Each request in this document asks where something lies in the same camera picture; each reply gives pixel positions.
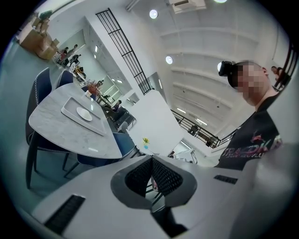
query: white plate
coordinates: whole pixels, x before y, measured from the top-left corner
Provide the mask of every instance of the white plate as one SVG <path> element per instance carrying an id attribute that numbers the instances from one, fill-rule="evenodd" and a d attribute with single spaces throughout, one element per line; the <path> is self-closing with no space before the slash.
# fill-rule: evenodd
<path id="1" fill-rule="evenodd" d="M 86 109 L 83 109 L 81 107 L 77 107 L 77 113 L 85 120 L 92 121 L 92 116 L 90 115 L 89 111 Z"/>

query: white tray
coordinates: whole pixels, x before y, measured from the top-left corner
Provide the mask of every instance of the white tray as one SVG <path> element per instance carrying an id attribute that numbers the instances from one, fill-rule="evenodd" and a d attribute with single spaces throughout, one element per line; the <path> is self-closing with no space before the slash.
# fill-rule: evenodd
<path id="1" fill-rule="evenodd" d="M 87 121 L 83 119 L 78 113 L 77 113 L 77 107 L 81 107 L 83 109 L 86 109 L 92 116 L 92 121 Z M 87 109 L 85 106 L 83 106 L 80 102 L 78 102 L 73 97 L 70 97 L 67 102 L 64 104 L 64 106 L 61 109 L 61 113 L 65 116 L 69 117 L 73 121 L 77 122 L 78 124 L 84 126 L 85 128 L 90 129 L 91 131 L 94 131 L 97 134 L 100 134 L 102 136 L 106 135 L 106 130 L 104 128 L 103 120 L 98 116 L 95 115 L 92 111 Z"/>

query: floor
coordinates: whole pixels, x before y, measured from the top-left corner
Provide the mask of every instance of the floor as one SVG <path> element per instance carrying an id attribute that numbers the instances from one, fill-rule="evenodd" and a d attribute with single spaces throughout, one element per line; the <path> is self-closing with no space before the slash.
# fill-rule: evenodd
<path id="1" fill-rule="evenodd" d="M 0 72 L 0 173 L 13 203 L 27 212 L 31 212 L 45 196 L 68 182 L 70 178 L 91 169 L 79 165 L 68 178 L 63 178 L 65 172 L 62 171 L 62 163 L 65 154 L 38 151 L 38 173 L 32 173 L 32 189 L 26 188 L 27 103 L 35 77 L 46 67 L 50 68 L 53 84 L 62 70 L 54 62 L 39 59 L 17 43 L 13 43 L 9 47 L 9 54 L 3 59 Z M 74 164 L 75 160 L 76 155 L 71 153 L 66 169 Z"/>

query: blue chair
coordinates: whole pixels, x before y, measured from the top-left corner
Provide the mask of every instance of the blue chair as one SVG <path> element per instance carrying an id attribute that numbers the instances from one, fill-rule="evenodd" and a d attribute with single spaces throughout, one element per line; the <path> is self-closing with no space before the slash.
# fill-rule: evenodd
<path id="1" fill-rule="evenodd" d="M 52 91 L 52 85 L 50 80 L 50 70 L 49 68 L 44 69 L 40 72 L 32 85 L 32 89 L 29 95 L 28 106 L 27 106 L 27 116 L 26 116 L 26 141 L 29 144 L 27 161 L 26 161 L 26 185 L 30 188 L 32 167 L 36 172 L 36 155 L 37 150 L 51 151 L 66 153 L 65 158 L 69 156 L 69 151 L 57 146 L 46 140 L 44 137 L 40 136 L 37 132 L 31 128 L 28 120 L 32 112 L 38 106 L 38 104 L 46 98 Z"/>
<path id="2" fill-rule="evenodd" d="M 97 168 L 108 164 L 112 164 L 114 162 L 121 161 L 135 148 L 135 144 L 128 134 L 113 133 L 113 136 L 115 138 L 117 146 L 120 149 L 122 155 L 120 159 L 98 159 L 98 158 L 92 158 L 83 155 L 77 155 L 77 162 L 69 169 L 69 171 L 67 171 L 64 177 L 68 176 L 68 174 L 72 172 L 74 168 L 77 167 L 79 164 L 84 164 L 87 166 Z"/>
<path id="3" fill-rule="evenodd" d="M 88 86 L 84 86 L 84 87 L 82 87 L 81 88 L 84 92 L 86 92 L 86 91 L 88 91 Z M 95 101 L 95 99 L 96 99 L 96 95 L 94 95 L 94 94 L 92 94 L 91 96 L 90 96 L 94 101 Z"/>
<path id="4" fill-rule="evenodd" d="M 63 86 L 65 84 L 69 84 L 69 83 L 73 83 L 73 74 L 67 70 L 64 70 L 59 76 L 56 89 L 60 86 Z"/>

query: neck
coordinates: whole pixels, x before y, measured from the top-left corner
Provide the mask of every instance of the neck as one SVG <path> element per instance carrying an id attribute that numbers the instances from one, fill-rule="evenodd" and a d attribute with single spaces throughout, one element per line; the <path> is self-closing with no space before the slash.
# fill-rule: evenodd
<path id="1" fill-rule="evenodd" d="M 277 94 L 278 94 L 278 92 L 276 92 L 271 86 L 271 88 L 265 93 L 265 95 L 262 97 L 262 99 L 255 105 L 256 111 L 268 97 L 275 96 Z"/>

